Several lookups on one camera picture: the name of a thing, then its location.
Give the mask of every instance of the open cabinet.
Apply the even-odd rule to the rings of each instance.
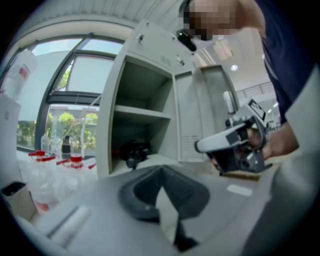
[[[115,98],[110,174],[131,171],[117,157],[130,141],[150,142],[148,159],[137,169],[174,165],[178,158],[176,105],[172,75],[142,60],[127,57]]]

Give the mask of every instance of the navy shirt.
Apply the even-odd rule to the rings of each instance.
[[[309,55],[288,16],[272,0],[255,0],[265,20],[262,39],[264,63],[273,83],[281,123],[306,84],[315,61]]]

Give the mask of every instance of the glass window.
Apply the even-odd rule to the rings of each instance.
[[[35,148],[36,121],[18,121],[16,143],[20,147]]]
[[[109,54],[119,54],[124,45],[118,42],[111,42],[106,40],[91,39],[90,42],[83,47],[83,50],[104,52]]]
[[[60,83],[58,84],[56,90],[60,91],[60,92],[65,92],[67,89],[67,84],[68,84],[68,80],[69,80],[69,75],[70,75],[70,71],[72,68],[72,65],[74,64],[74,60],[70,63],[70,65],[67,67],[67,69],[65,70]]]
[[[64,48],[60,47],[61,41],[65,41]],[[68,40],[48,42],[40,44],[34,49],[38,53],[35,56],[36,67],[25,81],[20,97],[17,100],[17,103],[21,106],[17,130],[18,146],[30,149],[35,148],[36,120],[41,101],[52,76],[68,54],[67,51],[60,50],[72,49],[73,47],[68,43],[66,44],[66,42]]]
[[[82,39],[63,39],[38,44],[33,49],[33,54],[39,56],[55,52],[71,51]]]
[[[113,63],[112,59],[78,56],[66,69],[56,91],[102,94]]]
[[[84,154],[86,156],[96,155],[96,130],[98,122],[99,107],[85,105],[52,104],[46,122],[46,134],[50,139],[50,151],[62,146],[65,136],[70,137],[71,147],[74,153],[80,154],[81,130],[85,119],[84,130]]]

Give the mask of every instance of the black tag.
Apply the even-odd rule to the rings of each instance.
[[[262,121],[265,121],[266,112],[253,99],[248,105],[258,115],[258,117],[262,119]]]

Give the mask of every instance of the white cabinet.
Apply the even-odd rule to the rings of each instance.
[[[231,80],[224,72],[222,66],[207,66],[202,67],[200,70],[211,103],[211,110],[214,118],[213,134],[217,134],[226,129],[225,122],[231,116],[223,96],[224,92],[231,92],[236,108],[239,107],[237,95]]]
[[[138,169],[205,161],[194,143],[224,128],[228,111],[222,92],[232,86],[221,67],[194,69],[192,58],[185,46],[151,22],[142,21],[132,32],[114,60],[100,100],[99,178],[130,171],[117,157],[129,140],[151,144],[151,155]]]
[[[179,120],[179,161],[199,162],[207,157],[195,150],[195,142],[226,129],[230,117],[224,92],[233,86],[222,67],[195,68],[175,75]]]
[[[175,36],[152,22],[143,20],[134,31],[134,36],[128,49],[129,56],[170,73],[176,73],[182,68],[182,64],[178,63],[178,56],[185,65],[192,61],[191,52]]]

